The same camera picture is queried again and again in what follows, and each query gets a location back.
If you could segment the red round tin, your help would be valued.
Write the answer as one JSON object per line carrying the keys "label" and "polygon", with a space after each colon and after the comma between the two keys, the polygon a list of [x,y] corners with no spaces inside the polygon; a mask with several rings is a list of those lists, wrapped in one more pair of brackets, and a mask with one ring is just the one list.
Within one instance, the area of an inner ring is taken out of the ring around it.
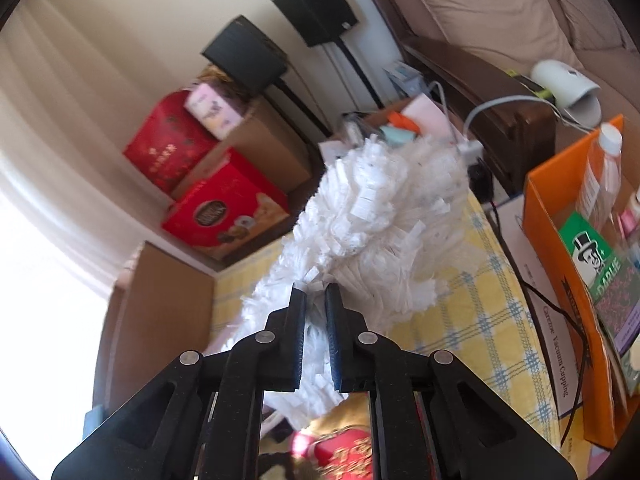
{"label": "red round tin", "polygon": [[323,436],[296,432],[290,451],[299,477],[370,480],[373,478],[370,430],[351,426]]}

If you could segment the white fluffy duster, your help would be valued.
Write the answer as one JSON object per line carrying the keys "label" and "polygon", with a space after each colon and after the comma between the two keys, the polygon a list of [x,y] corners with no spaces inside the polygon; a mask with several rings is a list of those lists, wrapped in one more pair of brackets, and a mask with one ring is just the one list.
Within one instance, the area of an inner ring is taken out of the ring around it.
{"label": "white fluffy duster", "polygon": [[378,333],[433,307],[448,288],[440,271],[473,272],[480,264],[464,239],[468,198],[468,173],[451,144],[431,136],[401,148],[365,140],[328,167],[280,256],[213,347],[230,349],[264,328],[293,289],[304,292],[302,381],[265,400],[294,428],[307,426],[343,400],[331,380],[326,285],[340,286],[348,306]]}

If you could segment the large open cardboard box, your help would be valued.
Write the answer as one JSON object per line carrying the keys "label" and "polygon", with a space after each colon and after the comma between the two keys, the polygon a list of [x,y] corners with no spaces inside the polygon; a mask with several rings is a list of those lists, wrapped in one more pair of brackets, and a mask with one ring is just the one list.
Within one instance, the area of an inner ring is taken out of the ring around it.
{"label": "large open cardboard box", "polygon": [[214,291],[211,275],[142,244],[108,300],[92,405],[111,416],[181,352],[205,350]]}

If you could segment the red cookie gift box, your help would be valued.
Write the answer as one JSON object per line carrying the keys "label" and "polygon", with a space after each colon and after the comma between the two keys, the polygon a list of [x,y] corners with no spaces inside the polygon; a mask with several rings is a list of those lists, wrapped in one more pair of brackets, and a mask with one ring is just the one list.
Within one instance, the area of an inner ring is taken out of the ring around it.
{"label": "red cookie gift box", "polygon": [[290,215],[288,196],[229,148],[168,210],[162,229],[220,260]]}

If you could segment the white vacuum cupping box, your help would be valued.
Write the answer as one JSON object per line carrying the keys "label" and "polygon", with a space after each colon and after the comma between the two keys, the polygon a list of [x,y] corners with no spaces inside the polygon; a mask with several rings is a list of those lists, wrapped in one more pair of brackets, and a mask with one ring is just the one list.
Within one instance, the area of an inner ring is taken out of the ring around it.
{"label": "white vacuum cupping box", "polygon": [[[559,307],[547,273],[524,233],[524,195],[518,194],[497,206],[503,245],[516,274],[537,292]],[[579,354],[575,352],[574,330],[562,314],[556,312],[530,289],[525,289],[529,309],[551,378],[559,419],[574,408],[578,386]]]}

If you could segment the red tea gift bag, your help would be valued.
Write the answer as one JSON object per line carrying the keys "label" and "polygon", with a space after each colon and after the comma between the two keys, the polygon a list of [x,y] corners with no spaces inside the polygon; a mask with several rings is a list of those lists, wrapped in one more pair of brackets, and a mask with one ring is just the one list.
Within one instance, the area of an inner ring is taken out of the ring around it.
{"label": "red tea gift bag", "polygon": [[218,140],[186,109],[188,90],[158,102],[122,154],[161,191],[170,195]]}

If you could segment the cluttered open box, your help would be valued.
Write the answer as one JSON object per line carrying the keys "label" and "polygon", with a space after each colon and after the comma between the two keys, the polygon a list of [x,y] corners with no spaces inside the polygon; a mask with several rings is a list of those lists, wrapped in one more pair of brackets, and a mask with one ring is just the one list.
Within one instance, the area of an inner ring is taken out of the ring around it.
{"label": "cluttered open box", "polygon": [[350,150],[359,148],[370,136],[392,148],[399,148],[420,138],[456,144],[459,131],[449,119],[446,108],[421,93],[371,114],[346,114],[336,133],[319,144],[324,164],[330,166]]}

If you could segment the pink tissue pack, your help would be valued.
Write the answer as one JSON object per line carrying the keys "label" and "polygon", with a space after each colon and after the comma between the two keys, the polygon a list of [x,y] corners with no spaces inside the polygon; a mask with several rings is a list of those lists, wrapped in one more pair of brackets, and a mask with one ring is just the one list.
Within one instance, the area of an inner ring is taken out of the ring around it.
{"label": "pink tissue pack", "polygon": [[247,102],[219,82],[200,82],[184,102],[186,110],[216,139],[224,140],[244,118]]}

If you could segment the orange cardboard box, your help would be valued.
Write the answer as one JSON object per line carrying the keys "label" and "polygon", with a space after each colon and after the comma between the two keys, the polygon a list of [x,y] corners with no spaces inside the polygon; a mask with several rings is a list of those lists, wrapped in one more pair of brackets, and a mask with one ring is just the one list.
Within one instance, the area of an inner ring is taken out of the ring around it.
{"label": "orange cardboard box", "polygon": [[524,188],[523,228],[555,292],[559,307],[586,336],[587,364],[582,378],[584,438],[610,450],[622,437],[639,399],[627,396],[624,410],[614,401],[613,377],[605,339],[588,287],[561,240],[556,222],[573,210],[597,130],[532,170]]}

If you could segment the green Darlie toothpaste box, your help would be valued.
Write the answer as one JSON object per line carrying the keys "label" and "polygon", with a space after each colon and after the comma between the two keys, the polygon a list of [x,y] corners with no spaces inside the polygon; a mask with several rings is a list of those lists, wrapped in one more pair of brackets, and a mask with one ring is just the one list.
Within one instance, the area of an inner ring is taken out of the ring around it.
{"label": "green Darlie toothpaste box", "polygon": [[574,211],[559,230],[574,266],[596,304],[611,285],[622,264],[608,242]]}

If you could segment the left black speaker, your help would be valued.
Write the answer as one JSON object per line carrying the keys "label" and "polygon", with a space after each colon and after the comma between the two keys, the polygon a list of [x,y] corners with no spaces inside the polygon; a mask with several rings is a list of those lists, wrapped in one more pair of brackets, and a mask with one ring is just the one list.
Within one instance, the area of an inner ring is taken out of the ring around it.
{"label": "left black speaker", "polygon": [[250,96],[262,94],[288,70],[286,53],[243,15],[221,29],[201,55]]}

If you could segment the black speaker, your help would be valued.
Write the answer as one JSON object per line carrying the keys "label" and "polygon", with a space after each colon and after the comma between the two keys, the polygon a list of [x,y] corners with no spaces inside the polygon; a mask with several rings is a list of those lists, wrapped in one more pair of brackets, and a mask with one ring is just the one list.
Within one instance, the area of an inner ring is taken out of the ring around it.
{"label": "black speaker", "polygon": [[340,44],[358,24],[347,0],[272,0],[307,47]]}
{"label": "black speaker", "polygon": [[221,29],[201,55],[250,96],[262,94],[288,70],[286,53],[243,15]]}

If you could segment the clear plastic bottle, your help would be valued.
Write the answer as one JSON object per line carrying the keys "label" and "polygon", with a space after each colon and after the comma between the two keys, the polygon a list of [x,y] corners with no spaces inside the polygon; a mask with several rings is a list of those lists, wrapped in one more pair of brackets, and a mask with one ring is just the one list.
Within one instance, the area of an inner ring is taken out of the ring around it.
{"label": "clear plastic bottle", "polygon": [[576,200],[578,214],[601,232],[622,186],[623,136],[609,122],[602,122],[591,143],[582,185]]}

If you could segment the right black speaker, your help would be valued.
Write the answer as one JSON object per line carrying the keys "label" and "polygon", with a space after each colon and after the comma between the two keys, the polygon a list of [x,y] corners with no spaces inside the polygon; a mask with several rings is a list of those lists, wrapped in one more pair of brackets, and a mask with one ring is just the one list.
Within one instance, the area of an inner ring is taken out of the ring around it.
{"label": "right black speaker", "polygon": [[340,44],[358,24],[347,0],[272,0],[307,47]]}

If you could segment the brown sofa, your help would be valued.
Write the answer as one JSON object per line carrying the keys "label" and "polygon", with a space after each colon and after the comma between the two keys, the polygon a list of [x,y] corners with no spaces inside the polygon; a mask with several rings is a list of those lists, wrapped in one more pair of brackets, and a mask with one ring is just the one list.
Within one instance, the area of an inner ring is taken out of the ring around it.
{"label": "brown sofa", "polygon": [[503,104],[473,120],[489,167],[511,192],[530,170],[570,146],[578,133],[550,108],[524,103],[516,74],[561,61],[599,88],[604,119],[623,116],[623,168],[639,180],[639,43],[608,0],[373,0],[401,57],[438,78],[450,106],[466,115],[481,102]]}

